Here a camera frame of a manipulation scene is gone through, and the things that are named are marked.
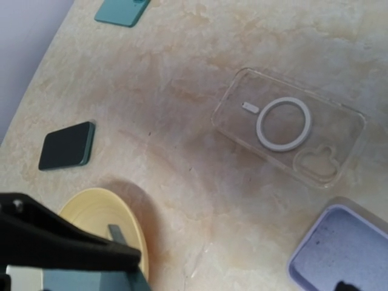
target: teal phone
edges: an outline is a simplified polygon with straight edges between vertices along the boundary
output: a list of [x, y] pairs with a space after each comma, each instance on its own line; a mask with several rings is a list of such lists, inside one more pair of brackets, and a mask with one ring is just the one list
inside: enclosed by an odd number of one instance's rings
[[83, 166], [92, 152], [95, 125], [84, 122], [49, 133], [43, 142], [39, 170]]
[[138, 23], [150, 0], [105, 0], [95, 20], [126, 27]]

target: purple tray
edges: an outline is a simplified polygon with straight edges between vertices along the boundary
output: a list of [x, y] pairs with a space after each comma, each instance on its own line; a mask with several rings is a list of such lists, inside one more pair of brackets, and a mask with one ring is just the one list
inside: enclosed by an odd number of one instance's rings
[[338, 282], [362, 291], [388, 290], [388, 235], [344, 205], [323, 211], [288, 263], [303, 290], [334, 291]]

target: beige marble table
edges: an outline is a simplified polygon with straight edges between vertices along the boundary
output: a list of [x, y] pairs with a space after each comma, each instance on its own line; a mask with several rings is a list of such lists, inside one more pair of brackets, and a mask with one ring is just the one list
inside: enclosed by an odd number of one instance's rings
[[[95, 22], [101, 2], [75, 1], [36, 72], [0, 148], [2, 192], [55, 211], [88, 187], [116, 192], [144, 229], [152, 287], [168, 291], [296, 290], [287, 260], [336, 196], [388, 221], [384, 127], [320, 191], [210, 123], [234, 74], [256, 66], [388, 123], [386, 0], [152, 0], [135, 28]], [[90, 119], [90, 162], [40, 172], [45, 135]]]

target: white ring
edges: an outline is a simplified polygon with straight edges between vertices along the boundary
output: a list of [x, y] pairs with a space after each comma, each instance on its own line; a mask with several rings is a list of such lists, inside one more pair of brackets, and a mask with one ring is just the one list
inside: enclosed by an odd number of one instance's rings
[[[291, 104], [299, 107], [304, 115], [304, 128], [301, 132], [301, 134], [292, 142], [289, 142], [288, 144], [274, 144], [270, 142], [265, 136], [263, 131], [263, 121], [264, 118], [267, 116], [267, 114], [274, 109], [275, 107], [278, 107], [280, 105], [284, 104]], [[273, 150], [274, 152], [286, 152], [288, 150], [293, 150], [296, 147], [300, 146], [308, 137], [312, 126], [312, 118], [309, 108], [306, 106], [306, 104], [299, 99], [296, 99], [294, 97], [282, 97], [273, 100], [272, 102], [268, 103], [260, 112], [259, 117], [257, 119], [256, 123], [256, 134], [259, 138], [259, 141], [261, 144], [266, 147], [267, 149]]]

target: white wall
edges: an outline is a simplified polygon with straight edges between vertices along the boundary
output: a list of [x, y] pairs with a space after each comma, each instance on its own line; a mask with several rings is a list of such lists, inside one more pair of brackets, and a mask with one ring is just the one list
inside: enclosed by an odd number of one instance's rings
[[73, 0], [0, 0], [0, 144]]

